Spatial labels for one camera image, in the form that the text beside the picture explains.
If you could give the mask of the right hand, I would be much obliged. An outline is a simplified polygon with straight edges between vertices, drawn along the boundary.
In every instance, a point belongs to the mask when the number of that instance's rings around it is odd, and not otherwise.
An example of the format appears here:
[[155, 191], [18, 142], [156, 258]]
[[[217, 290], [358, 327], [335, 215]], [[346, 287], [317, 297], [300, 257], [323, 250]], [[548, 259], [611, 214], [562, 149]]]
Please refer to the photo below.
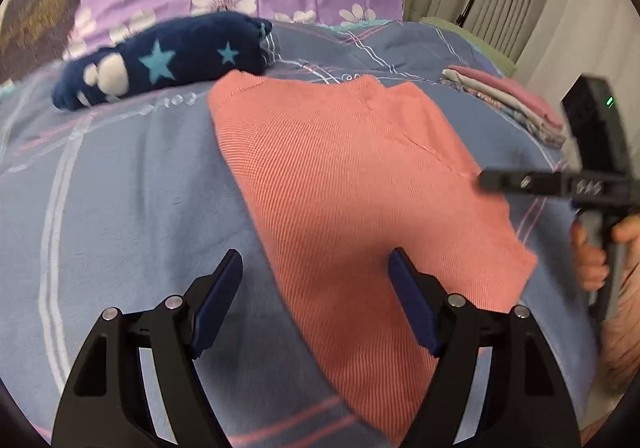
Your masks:
[[[613, 230], [614, 241], [626, 246], [620, 296], [615, 316], [602, 326], [602, 364], [605, 387], [622, 394], [639, 370], [639, 216], [631, 215]], [[577, 280], [589, 292], [602, 288], [608, 275], [605, 252], [588, 242], [579, 220], [570, 228]]]

